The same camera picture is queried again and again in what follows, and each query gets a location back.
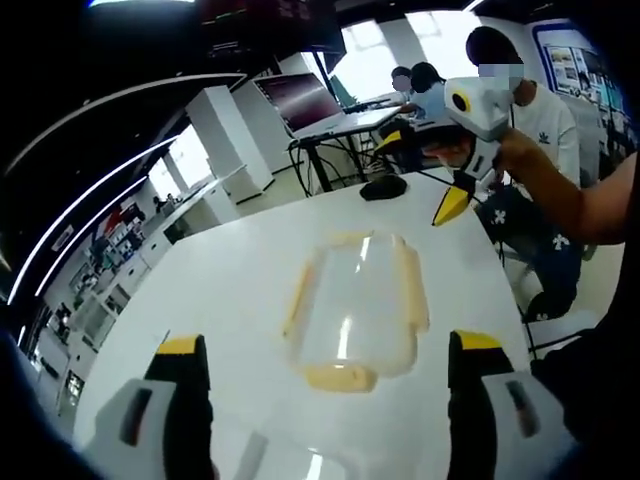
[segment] floor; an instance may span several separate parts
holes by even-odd
[[[263,195],[238,206],[242,216],[305,198],[293,168],[277,173],[274,177],[275,183]],[[582,275],[573,311],[590,310],[599,316],[607,312],[616,289],[623,253],[624,245],[598,247],[593,258],[582,263]],[[516,301],[521,308],[525,308],[540,291],[537,278],[534,274],[523,277],[525,266],[520,262],[507,260],[505,270]]]

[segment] sleeve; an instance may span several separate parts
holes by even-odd
[[[580,140],[569,109],[563,109],[558,122],[558,170],[580,188]]]

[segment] white t-shirt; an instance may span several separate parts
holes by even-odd
[[[538,83],[529,105],[513,104],[512,126],[536,142],[558,171],[580,188],[578,129],[569,107],[560,98]],[[523,185],[516,186],[531,199]]]

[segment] monitor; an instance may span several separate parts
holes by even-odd
[[[342,113],[313,73],[257,78],[254,82],[292,132]]]

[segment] window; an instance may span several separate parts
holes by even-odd
[[[207,161],[209,156],[193,125],[189,125],[171,144],[169,153],[171,153],[171,158],[189,188],[200,180],[213,175]]]
[[[427,61],[443,78],[477,77],[478,69],[467,58],[467,37],[480,20],[470,12],[408,13],[407,20],[420,40]]]
[[[173,181],[173,177],[169,173],[169,170],[167,170],[163,159],[158,160],[156,164],[151,167],[149,180],[151,180],[153,188],[158,192],[160,200],[166,200],[169,194],[174,197],[180,195],[180,189],[178,185],[176,185],[176,182]]]
[[[396,61],[378,24],[368,21],[342,29],[347,54],[333,70],[349,95],[358,101],[368,100],[392,91],[391,70]],[[311,53],[302,54],[307,67],[322,81]]]

